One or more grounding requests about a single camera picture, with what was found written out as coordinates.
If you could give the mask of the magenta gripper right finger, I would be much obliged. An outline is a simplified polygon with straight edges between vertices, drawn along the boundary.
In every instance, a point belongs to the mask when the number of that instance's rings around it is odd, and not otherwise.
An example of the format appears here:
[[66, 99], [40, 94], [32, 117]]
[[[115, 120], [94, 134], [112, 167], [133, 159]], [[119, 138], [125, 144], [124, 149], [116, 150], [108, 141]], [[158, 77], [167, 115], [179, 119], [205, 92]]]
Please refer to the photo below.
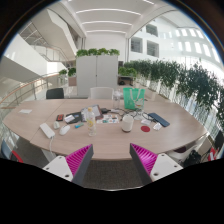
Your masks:
[[182, 169], [182, 167], [167, 154], [155, 154], [134, 143], [130, 144], [130, 155], [144, 185]]

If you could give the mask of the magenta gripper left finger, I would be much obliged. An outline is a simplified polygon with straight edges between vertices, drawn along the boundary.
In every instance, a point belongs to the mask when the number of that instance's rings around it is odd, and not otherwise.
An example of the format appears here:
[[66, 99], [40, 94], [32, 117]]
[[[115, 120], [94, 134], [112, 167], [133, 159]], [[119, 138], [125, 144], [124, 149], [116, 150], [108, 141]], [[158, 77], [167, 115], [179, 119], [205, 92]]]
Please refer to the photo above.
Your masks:
[[90, 144], [67, 156], [57, 156], [44, 170], [81, 186], [93, 154]]

